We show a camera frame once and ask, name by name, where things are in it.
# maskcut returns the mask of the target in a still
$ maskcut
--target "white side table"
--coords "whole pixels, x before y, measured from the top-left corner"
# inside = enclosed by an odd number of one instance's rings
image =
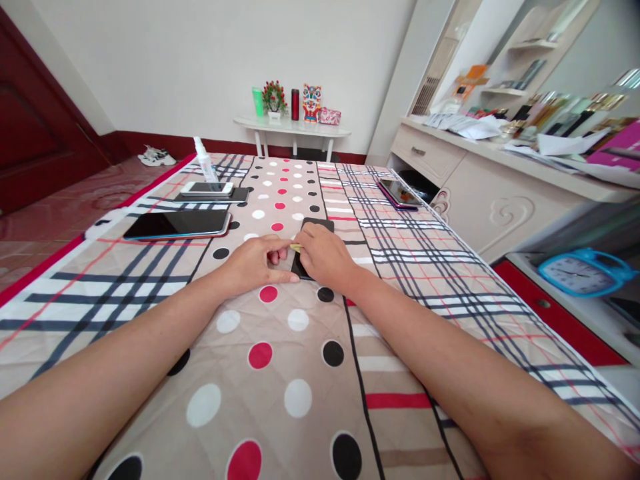
[[[264,132],[265,140],[265,156],[269,156],[269,147],[267,146],[267,132],[288,133],[293,135],[293,154],[298,154],[297,135],[309,135],[311,137],[322,137],[322,151],[325,151],[325,140],[328,139],[327,161],[331,162],[331,153],[333,151],[333,140],[336,138],[346,137],[351,134],[350,130],[344,129],[339,125],[324,125],[322,123],[308,123],[304,120],[292,121],[290,117],[280,120],[270,120],[268,116],[264,117],[236,117],[233,119],[238,125],[242,125],[248,129],[252,129],[255,135],[255,147],[258,151],[258,157],[262,157],[262,148],[260,146],[260,132]]]

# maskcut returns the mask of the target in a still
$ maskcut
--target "pink box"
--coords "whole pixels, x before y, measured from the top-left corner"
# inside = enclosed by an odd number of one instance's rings
[[[588,156],[587,163],[640,170],[640,120],[630,124],[600,150]]]
[[[320,109],[320,123],[326,123],[327,125],[340,125],[340,117],[342,112],[338,110],[331,110],[326,107]]]

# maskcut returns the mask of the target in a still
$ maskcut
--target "alarm clock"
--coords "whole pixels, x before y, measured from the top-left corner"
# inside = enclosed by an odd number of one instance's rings
[[[589,248],[556,255],[538,272],[564,293],[582,298],[608,295],[638,273],[619,258]]]

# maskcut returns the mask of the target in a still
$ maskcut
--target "plaid tablecloth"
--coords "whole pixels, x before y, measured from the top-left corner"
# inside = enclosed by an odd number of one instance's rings
[[[186,163],[108,214],[0,309],[0,396],[220,266],[244,240],[293,238],[326,218],[356,263],[504,355],[640,459],[640,419],[434,212],[398,212],[384,168],[214,155],[249,187],[226,237],[136,243],[148,211],[226,208],[170,201]],[[291,267],[291,257],[283,268]],[[96,465],[95,478],[486,476],[471,444],[349,299],[316,282],[226,301]]]

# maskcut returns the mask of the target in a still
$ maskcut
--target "white spray bottle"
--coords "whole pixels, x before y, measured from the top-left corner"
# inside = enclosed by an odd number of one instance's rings
[[[215,169],[211,164],[211,157],[207,153],[205,146],[202,144],[202,140],[200,137],[194,137],[193,141],[195,142],[195,151],[198,156],[196,157],[198,163],[200,164],[200,168],[202,169],[202,174],[205,176],[205,181],[208,183],[217,183],[218,176],[215,174]]]

